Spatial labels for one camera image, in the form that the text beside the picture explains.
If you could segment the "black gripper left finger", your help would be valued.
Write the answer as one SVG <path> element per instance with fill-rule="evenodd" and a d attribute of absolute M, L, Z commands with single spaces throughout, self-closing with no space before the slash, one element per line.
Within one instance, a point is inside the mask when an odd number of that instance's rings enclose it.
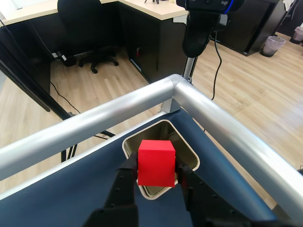
<path fill-rule="evenodd" d="M 91 213 L 84 223 L 85 227 L 139 226 L 134 194 L 137 171 L 138 154 L 132 153 L 118 168 L 104 206 Z"/>

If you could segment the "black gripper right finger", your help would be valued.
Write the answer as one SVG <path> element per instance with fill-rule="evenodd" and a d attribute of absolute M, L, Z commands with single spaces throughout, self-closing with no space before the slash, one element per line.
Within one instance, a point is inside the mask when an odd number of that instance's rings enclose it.
<path fill-rule="evenodd" d="M 194 227 L 250 227 L 250 220 L 176 158 L 175 173 Z"/>

